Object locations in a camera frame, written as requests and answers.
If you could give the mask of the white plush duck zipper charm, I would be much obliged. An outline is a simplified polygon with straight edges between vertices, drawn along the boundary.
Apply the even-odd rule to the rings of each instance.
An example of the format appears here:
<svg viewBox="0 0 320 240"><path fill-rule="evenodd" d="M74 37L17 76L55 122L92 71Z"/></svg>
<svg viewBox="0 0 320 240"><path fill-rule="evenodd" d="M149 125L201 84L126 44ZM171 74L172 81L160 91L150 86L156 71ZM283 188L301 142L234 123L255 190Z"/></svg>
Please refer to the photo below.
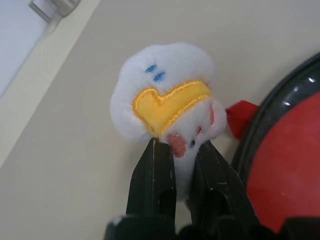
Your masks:
<svg viewBox="0 0 320 240"><path fill-rule="evenodd" d="M112 122L126 139L169 145L178 202L190 198L200 146L227 126L214 85L214 61L200 47L151 45L125 61L110 99Z"/></svg>

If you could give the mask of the silver metal fixture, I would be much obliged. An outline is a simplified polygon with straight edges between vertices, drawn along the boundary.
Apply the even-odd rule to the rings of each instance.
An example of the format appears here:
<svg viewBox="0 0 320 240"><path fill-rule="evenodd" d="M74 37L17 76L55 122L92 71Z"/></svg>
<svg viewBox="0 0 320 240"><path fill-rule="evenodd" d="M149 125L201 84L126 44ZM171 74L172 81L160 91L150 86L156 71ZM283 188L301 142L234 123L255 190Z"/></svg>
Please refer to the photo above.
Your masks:
<svg viewBox="0 0 320 240"><path fill-rule="evenodd" d="M29 0L28 6L47 23L45 32L52 32L62 18L69 16L82 0Z"/></svg>

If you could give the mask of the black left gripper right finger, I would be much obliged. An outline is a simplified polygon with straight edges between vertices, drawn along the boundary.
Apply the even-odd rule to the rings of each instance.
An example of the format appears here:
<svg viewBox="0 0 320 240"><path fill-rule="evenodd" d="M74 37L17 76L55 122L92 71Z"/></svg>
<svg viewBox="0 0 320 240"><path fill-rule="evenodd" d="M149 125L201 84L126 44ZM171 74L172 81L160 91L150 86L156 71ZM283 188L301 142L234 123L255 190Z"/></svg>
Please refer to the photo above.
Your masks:
<svg viewBox="0 0 320 240"><path fill-rule="evenodd" d="M210 141L196 156L191 186L191 221L213 225L231 217L243 225L257 225L258 217L246 190L231 165Z"/></svg>

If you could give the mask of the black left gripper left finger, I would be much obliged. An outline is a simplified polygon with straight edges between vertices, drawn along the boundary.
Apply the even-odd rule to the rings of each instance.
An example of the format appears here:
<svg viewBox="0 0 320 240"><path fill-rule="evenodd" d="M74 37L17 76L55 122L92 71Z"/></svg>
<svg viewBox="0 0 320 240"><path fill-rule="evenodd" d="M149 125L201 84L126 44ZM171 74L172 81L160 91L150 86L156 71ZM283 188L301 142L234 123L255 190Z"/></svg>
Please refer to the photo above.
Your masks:
<svg viewBox="0 0 320 240"><path fill-rule="evenodd" d="M132 173L126 214L174 217L176 201L172 150L168 144L153 138Z"/></svg>

